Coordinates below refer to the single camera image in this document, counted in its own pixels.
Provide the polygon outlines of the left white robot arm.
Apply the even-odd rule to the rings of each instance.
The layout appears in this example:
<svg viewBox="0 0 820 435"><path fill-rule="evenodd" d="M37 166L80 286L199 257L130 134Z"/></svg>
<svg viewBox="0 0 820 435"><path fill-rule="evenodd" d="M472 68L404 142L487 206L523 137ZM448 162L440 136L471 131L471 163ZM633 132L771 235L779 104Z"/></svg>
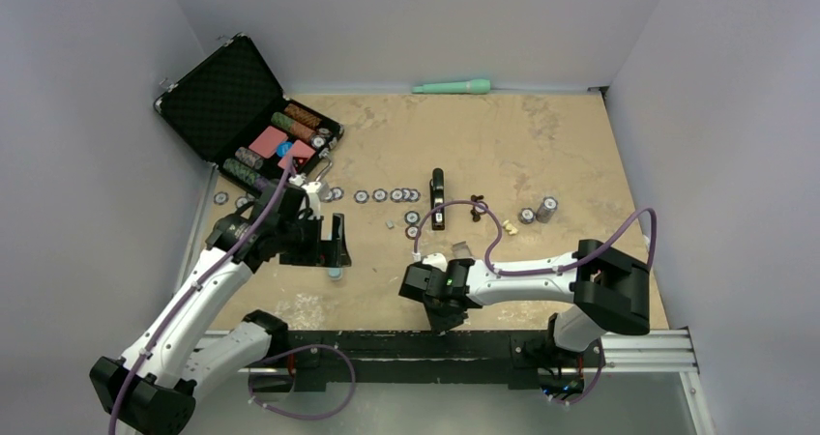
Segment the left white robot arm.
<svg viewBox="0 0 820 435"><path fill-rule="evenodd" d="M347 268L345 217L323 234L320 185L284 179L220 218L190 275L152 325L119 357L99 358L90 379L109 414L110 434L179 434L197 404L252 363L291 363L287 325L255 310L226 336L198 345L216 316L270 260L310 268Z"/></svg>

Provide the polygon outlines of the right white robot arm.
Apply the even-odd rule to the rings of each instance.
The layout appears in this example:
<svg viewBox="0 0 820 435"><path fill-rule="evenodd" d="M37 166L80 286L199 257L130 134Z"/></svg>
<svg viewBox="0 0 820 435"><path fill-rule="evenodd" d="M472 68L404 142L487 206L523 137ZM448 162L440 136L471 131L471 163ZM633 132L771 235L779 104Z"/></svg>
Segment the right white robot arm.
<svg viewBox="0 0 820 435"><path fill-rule="evenodd" d="M604 334L649 333L649 273L647 263L586 239L574 251L530 261L418 255L398 294L422 304L438 333L462 325L471 309L508 302L567 304L569 309L549 320L542 340L545 356L565 364Z"/></svg>

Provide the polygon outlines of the black stapler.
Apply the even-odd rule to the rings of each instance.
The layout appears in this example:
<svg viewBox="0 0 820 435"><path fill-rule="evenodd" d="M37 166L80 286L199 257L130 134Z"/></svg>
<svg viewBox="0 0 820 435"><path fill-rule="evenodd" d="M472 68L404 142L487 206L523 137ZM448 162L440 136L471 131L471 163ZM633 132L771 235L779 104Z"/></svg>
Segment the black stapler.
<svg viewBox="0 0 820 435"><path fill-rule="evenodd" d="M441 207L445 203L444 185L444 171L441 168L434 168L429 181L431 227L434 231L443 231L446 226L444 208Z"/></svg>

